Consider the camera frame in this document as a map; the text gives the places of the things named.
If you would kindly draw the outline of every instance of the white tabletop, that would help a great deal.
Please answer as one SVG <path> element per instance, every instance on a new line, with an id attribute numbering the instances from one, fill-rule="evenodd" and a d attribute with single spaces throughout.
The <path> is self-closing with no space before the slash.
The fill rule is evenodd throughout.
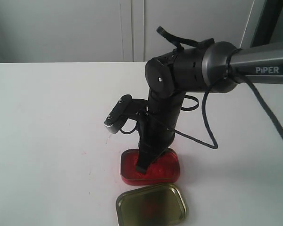
<path id="1" fill-rule="evenodd" d="M 117 225 L 117 197 L 136 188 L 120 155 L 138 135 L 103 122 L 122 95 L 147 98 L 144 65 L 0 64 L 0 226 Z M 257 87 L 283 125 L 283 85 Z M 207 111 L 218 150 L 178 135 L 171 146 L 189 208 L 181 225 L 283 226 L 283 142 L 251 90 L 210 94 Z M 177 129 L 210 142 L 200 108 Z"/>

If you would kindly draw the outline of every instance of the white table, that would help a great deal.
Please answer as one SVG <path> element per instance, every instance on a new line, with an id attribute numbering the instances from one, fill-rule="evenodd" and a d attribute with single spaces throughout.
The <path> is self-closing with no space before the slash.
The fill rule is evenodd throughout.
<path id="1" fill-rule="evenodd" d="M 117 225 L 116 198 L 135 189 L 121 180 L 120 155 L 138 135 L 111 135 L 103 122 L 122 95 L 147 98 L 144 65 L 0 64 L 0 226 Z M 283 85 L 257 87 L 283 124 Z M 189 207 L 181 225 L 283 226 L 274 126 L 244 84 L 207 104 L 219 149 L 172 144 Z M 182 112 L 177 129 L 210 142 L 200 108 Z"/>

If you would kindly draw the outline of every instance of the gold tin lid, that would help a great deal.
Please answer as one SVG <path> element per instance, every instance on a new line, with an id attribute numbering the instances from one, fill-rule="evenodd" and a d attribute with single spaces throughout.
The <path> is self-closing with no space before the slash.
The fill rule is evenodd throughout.
<path id="1" fill-rule="evenodd" d="M 119 226 L 172 226 L 187 208 L 174 184 L 158 184 L 122 193 L 116 202 Z"/>

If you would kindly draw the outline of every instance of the robotic arm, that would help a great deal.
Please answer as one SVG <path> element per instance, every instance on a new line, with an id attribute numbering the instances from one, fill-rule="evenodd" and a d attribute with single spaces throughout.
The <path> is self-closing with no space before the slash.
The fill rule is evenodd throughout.
<path id="1" fill-rule="evenodd" d="M 112 133 L 121 131 L 127 119 L 136 120 L 140 135 L 139 157 L 136 170 L 146 173 L 174 140 L 176 122 L 180 110 L 194 110 L 198 100 L 186 92 L 205 92 L 202 113 L 205 125 L 214 145 L 181 134 L 210 148 L 217 143 L 208 126 L 205 100 L 209 92 L 226 93 L 237 84 L 246 82 L 252 86 L 256 97 L 272 119 L 283 138 L 283 129 L 252 83 L 283 84 L 283 43 L 269 44 L 250 49 L 237 49 L 229 42 L 213 39 L 196 42 L 173 36 L 162 27 L 157 32 L 176 46 L 172 52 L 155 57 L 145 67 L 149 85 L 148 100 L 123 96 L 109 114 L 104 124 Z M 192 48 L 184 49 L 181 44 Z M 197 101 L 192 108 L 182 108 L 185 98 Z"/>

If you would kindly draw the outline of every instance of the red tin container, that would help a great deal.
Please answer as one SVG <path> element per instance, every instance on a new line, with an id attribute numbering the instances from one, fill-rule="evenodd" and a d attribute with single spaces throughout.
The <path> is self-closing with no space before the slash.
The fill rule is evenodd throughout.
<path id="1" fill-rule="evenodd" d="M 164 155 L 152 163 L 146 174 L 135 171 L 138 149 L 129 149 L 122 153 L 120 173 L 128 185 L 153 185 L 162 182 L 174 183 L 180 175 L 178 156 L 168 149 Z"/>

